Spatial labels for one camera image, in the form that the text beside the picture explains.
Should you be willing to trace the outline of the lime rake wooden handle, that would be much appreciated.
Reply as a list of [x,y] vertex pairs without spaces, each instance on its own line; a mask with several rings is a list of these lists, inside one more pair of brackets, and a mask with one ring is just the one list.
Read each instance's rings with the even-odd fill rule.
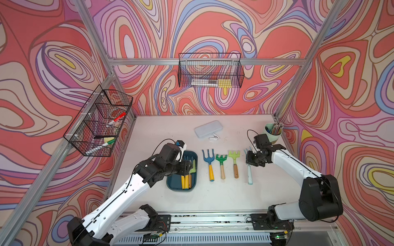
[[234,170],[234,177],[236,179],[239,178],[239,170],[237,165],[237,159],[240,157],[240,151],[229,151],[228,156],[233,159],[233,170]]

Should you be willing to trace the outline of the light blue rake pale handle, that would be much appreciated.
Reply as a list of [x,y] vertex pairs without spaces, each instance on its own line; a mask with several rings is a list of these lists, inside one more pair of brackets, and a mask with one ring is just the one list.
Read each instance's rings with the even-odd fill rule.
[[[251,147],[248,147],[248,148],[244,149],[245,157],[247,157],[247,153],[249,151],[251,151],[251,150],[252,150]],[[247,177],[248,177],[248,184],[249,185],[253,185],[252,170],[251,170],[251,165],[250,164],[247,164]]]

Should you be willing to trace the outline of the green rake wooden handle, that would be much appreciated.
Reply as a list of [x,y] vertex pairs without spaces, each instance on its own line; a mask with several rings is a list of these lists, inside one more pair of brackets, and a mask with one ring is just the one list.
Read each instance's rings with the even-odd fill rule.
[[224,169],[224,162],[227,160],[227,155],[216,155],[215,159],[220,163],[221,169],[221,179],[225,179],[225,169]]

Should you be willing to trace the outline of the blue rake yellow handle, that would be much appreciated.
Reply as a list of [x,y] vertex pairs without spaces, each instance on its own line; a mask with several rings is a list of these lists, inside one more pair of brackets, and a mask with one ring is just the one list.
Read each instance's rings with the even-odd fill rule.
[[208,163],[209,180],[211,182],[213,182],[214,181],[214,173],[213,173],[213,168],[212,168],[212,162],[215,160],[214,149],[212,149],[211,151],[207,150],[206,153],[204,150],[202,150],[202,153],[203,153],[204,161]]

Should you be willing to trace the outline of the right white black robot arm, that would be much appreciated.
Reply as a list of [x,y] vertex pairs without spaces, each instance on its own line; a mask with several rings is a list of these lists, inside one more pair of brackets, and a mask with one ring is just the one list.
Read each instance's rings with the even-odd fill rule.
[[301,187],[296,202],[272,205],[267,216],[272,222],[307,219],[328,222],[338,220],[343,214],[343,205],[337,179],[324,175],[294,157],[281,144],[272,144],[266,134],[254,137],[254,151],[246,154],[246,163],[255,167],[274,164],[283,169]]

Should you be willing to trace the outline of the teal storage box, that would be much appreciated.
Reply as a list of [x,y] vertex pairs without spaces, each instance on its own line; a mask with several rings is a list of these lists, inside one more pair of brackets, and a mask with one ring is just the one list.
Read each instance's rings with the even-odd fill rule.
[[190,192],[197,185],[198,156],[193,151],[186,151],[184,153],[184,159],[191,162],[191,170],[187,176],[174,174],[167,177],[166,184],[170,190]]

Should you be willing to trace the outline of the green pencil cup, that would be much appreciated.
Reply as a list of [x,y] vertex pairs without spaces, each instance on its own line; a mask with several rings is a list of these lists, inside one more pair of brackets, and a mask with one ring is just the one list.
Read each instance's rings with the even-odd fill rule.
[[269,123],[265,125],[264,133],[267,135],[268,140],[274,144],[278,141],[282,135],[283,124],[282,123]]

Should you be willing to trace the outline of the coloured pencils bunch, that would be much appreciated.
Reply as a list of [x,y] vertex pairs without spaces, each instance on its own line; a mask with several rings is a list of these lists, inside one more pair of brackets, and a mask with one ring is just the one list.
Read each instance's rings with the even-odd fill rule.
[[283,127],[284,127],[283,123],[274,123],[273,127],[272,127],[272,129],[270,131],[270,134],[271,135],[280,135],[280,134],[282,134]]

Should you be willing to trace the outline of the white pencil case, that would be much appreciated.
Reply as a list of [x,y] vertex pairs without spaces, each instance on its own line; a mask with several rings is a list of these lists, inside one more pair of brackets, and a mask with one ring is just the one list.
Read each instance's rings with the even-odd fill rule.
[[198,138],[211,137],[214,133],[222,131],[223,126],[219,121],[213,121],[194,129],[194,132]]

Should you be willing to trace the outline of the red marker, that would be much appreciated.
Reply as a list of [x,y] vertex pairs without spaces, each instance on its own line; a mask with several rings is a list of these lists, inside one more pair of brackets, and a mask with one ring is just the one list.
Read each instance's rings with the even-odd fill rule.
[[115,125],[117,122],[119,122],[120,120],[122,120],[124,117],[126,116],[126,113],[123,112],[121,113],[117,118],[113,119],[112,121],[110,121],[108,123],[108,125]]

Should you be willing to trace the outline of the yellow eraser in basket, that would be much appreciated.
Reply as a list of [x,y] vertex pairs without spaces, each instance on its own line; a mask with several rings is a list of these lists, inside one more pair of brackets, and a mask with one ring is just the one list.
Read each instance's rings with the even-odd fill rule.
[[231,88],[232,86],[231,79],[218,79],[219,88]]

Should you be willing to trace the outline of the yellow handled tool in box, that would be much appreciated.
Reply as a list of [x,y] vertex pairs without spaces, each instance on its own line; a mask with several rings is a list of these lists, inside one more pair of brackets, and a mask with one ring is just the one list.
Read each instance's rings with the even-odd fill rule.
[[189,175],[181,176],[181,187],[183,190],[189,189]]

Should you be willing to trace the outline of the wooden handled tool in box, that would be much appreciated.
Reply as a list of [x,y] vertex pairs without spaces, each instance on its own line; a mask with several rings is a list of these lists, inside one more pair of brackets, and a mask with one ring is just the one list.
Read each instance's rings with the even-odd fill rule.
[[197,168],[196,168],[196,160],[193,159],[192,160],[192,169],[190,170],[189,175],[188,175],[188,178],[189,178],[189,180],[188,180],[188,188],[189,189],[192,188],[192,174],[196,173],[196,170],[197,170]]

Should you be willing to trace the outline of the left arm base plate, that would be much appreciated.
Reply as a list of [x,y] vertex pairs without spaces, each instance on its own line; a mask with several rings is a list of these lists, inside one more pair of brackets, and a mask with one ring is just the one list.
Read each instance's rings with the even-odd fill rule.
[[137,232],[144,232],[144,231],[169,232],[170,223],[171,223],[170,214],[158,214],[157,211],[148,204],[140,206],[140,209],[142,209],[148,214],[149,221],[144,228],[137,230]]

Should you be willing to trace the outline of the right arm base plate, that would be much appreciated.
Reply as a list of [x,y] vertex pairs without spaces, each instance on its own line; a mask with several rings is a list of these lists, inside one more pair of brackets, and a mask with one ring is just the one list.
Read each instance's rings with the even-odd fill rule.
[[282,230],[292,231],[294,229],[293,222],[290,220],[280,220],[275,212],[276,205],[272,205],[265,213],[250,214],[250,222],[256,231],[262,230]]

